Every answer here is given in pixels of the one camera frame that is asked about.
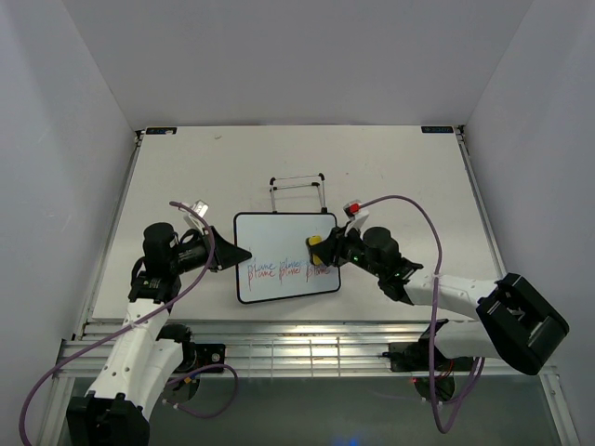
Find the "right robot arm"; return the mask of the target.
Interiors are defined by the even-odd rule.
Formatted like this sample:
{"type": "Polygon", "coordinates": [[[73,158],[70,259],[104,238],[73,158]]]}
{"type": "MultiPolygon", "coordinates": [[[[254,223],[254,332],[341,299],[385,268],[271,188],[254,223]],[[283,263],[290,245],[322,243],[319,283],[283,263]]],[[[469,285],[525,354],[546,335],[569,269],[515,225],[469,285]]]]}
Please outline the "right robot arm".
{"type": "Polygon", "coordinates": [[[480,357],[536,375],[570,332],[565,318],[523,276],[509,273],[495,282],[439,276],[403,256],[386,228],[334,228],[326,238],[308,238],[306,246],[313,265],[352,264],[376,277],[392,301],[437,306],[465,317],[463,322],[437,321],[406,348],[403,358],[410,370],[441,369],[450,360],[480,357]]]}

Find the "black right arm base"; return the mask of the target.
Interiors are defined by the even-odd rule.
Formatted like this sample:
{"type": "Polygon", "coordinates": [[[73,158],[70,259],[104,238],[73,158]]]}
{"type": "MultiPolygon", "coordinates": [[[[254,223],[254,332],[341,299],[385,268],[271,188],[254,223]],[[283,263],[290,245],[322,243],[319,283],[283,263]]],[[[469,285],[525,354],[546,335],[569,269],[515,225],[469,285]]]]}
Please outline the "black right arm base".
{"type": "Polygon", "coordinates": [[[390,361],[393,372],[428,372],[430,370],[430,344],[426,341],[414,343],[389,343],[388,350],[380,355],[390,361]]]}

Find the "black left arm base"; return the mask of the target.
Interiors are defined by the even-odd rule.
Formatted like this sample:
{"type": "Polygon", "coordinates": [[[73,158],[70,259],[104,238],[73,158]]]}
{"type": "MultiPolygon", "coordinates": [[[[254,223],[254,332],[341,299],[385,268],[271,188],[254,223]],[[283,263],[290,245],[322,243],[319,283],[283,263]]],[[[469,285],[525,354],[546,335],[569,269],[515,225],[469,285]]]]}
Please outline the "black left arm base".
{"type": "Polygon", "coordinates": [[[226,345],[188,342],[182,345],[182,353],[183,360],[176,371],[189,373],[201,367],[223,364],[226,358],[226,345]]]}

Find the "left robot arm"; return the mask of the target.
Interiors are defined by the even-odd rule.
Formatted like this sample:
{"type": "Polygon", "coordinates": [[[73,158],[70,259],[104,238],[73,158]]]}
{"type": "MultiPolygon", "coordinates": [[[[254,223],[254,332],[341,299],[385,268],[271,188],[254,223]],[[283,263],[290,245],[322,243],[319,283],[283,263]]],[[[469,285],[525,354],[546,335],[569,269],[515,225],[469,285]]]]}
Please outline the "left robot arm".
{"type": "Polygon", "coordinates": [[[194,393],[201,373],[228,368],[222,360],[201,361],[191,330],[168,318],[182,274],[235,267],[251,253],[213,227],[178,235],[165,222],[143,231],[142,249],[131,272],[125,331],[86,394],[69,402],[66,421],[74,445],[146,445],[152,409],[167,388],[194,393]]]}

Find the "yellow bone-shaped eraser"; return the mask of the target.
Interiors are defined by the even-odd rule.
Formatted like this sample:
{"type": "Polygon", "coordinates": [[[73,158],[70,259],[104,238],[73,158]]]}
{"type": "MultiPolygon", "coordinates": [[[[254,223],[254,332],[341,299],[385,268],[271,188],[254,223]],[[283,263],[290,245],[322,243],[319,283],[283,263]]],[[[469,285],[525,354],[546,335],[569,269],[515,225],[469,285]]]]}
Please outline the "yellow bone-shaped eraser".
{"type": "Polygon", "coordinates": [[[310,236],[309,238],[306,239],[306,246],[307,246],[307,250],[308,250],[308,254],[309,254],[309,260],[310,260],[310,252],[311,251],[324,251],[325,252],[325,248],[323,246],[321,246],[322,241],[323,241],[323,238],[320,235],[310,236]]]}

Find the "whiteboard with black frame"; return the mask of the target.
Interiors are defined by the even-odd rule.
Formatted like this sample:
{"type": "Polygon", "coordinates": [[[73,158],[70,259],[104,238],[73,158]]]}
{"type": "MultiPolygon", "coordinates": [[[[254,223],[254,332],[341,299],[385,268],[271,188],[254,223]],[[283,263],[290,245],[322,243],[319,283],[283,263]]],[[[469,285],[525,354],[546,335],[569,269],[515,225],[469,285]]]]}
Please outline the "whiteboard with black frame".
{"type": "Polygon", "coordinates": [[[340,271],[312,265],[306,245],[310,236],[327,236],[336,225],[333,214],[237,214],[235,244],[251,254],[236,266],[238,300],[249,305],[338,291],[340,271]]]}

